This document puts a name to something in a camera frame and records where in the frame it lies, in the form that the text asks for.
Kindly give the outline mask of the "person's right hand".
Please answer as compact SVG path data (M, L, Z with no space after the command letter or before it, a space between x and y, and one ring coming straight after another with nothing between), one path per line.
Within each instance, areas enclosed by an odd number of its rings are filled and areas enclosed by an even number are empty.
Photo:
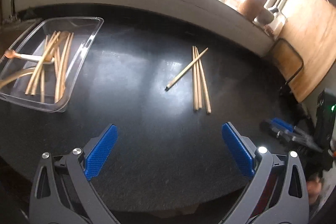
M316 202L318 196L320 195L322 189L322 181L319 177L316 177L313 180L307 181L306 186L307 186L309 204L312 205Z

